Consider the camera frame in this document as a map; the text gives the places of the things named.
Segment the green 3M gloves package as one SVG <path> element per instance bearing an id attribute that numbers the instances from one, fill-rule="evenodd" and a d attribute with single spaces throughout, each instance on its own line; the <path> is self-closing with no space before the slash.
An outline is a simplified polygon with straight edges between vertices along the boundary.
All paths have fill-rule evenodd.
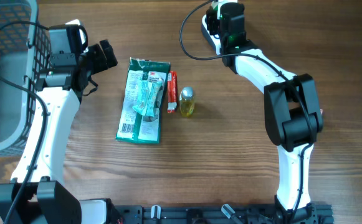
<path id="1" fill-rule="evenodd" d="M 136 144 L 158 144 L 160 142 L 161 108 L 166 93 L 168 74 L 171 68 L 169 62 L 157 62 L 131 58 L 125 84 L 123 108 L 121 111 L 117 140 Z M 163 84 L 156 100 L 155 116 L 142 116 L 132 107 L 138 97 L 138 82 L 150 82 L 162 79 Z"/>

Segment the red stick sachet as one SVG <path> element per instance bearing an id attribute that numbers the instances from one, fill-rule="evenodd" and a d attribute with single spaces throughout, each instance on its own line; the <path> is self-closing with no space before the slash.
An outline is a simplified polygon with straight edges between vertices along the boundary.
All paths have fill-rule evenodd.
<path id="1" fill-rule="evenodd" d="M 168 113 L 175 113 L 177 107 L 177 73 L 170 71 L 167 79 L 168 86 Z"/>

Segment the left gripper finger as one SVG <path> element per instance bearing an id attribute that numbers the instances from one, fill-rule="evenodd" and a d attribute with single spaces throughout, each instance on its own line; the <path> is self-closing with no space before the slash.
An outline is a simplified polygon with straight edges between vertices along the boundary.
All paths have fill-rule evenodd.
<path id="1" fill-rule="evenodd" d="M 100 41 L 102 48 L 100 55 L 100 69 L 108 70 L 109 68 L 116 67 L 118 65 L 117 58 L 114 54 L 113 47 L 110 45 L 107 39 Z"/>
<path id="2" fill-rule="evenodd" d="M 92 75 L 108 70 L 107 58 L 98 44 L 88 47 L 87 58 L 92 63 Z"/>

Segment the mint green wipes pack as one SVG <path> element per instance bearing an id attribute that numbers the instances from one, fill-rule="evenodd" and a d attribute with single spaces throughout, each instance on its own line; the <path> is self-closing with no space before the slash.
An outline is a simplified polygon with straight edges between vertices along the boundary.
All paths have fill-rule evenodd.
<path id="1" fill-rule="evenodd" d="M 155 116 L 156 100 L 163 84 L 162 79 L 150 82 L 140 80 L 138 82 L 138 97 L 133 109 L 142 116 Z"/>

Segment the yellow liquid bottle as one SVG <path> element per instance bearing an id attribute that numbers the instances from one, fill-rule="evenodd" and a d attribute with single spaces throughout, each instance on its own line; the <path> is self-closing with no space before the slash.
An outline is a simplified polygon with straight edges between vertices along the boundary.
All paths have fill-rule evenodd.
<path id="1" fill-rule="evenodd" d="M 190 86 L 186 86 L 181 90 L 179 95 L 180 112 L 185 117 L 190 117 L 194 112 L 195 94 Z"/>

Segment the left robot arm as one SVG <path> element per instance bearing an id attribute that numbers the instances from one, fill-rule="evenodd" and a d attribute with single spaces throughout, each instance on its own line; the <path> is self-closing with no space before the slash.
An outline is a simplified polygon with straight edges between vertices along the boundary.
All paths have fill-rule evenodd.
<path id="1" fill-rule="evenodd" d="M 26 147 L 11 179 L 0 184 L 4 223 L 116 223 L 121 215 L 108 198 L 78 200 L 64 187 L 70 128 L 85 88 L 117 60 L 106 40 L 89 45 L 78 20 L 48 28 L 50 52 L 36 74 L 36 107 Z"/>

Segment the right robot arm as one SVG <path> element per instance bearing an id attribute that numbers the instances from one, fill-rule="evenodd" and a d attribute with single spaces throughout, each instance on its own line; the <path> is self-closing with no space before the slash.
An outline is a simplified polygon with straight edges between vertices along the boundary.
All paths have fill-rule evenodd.
<path id="1" fill-rule="evenodd" d="M 271 62 L 247 38 L 244 11 L 237 1 L 213 1 L 202 19 L 202 31 L 223 64 L 264 95 L 265 129 L 279 154 L 276 204 L 285 222 L 296 223 L 313 213 L 308 171 L 323 129 L 315 81 Z"/>

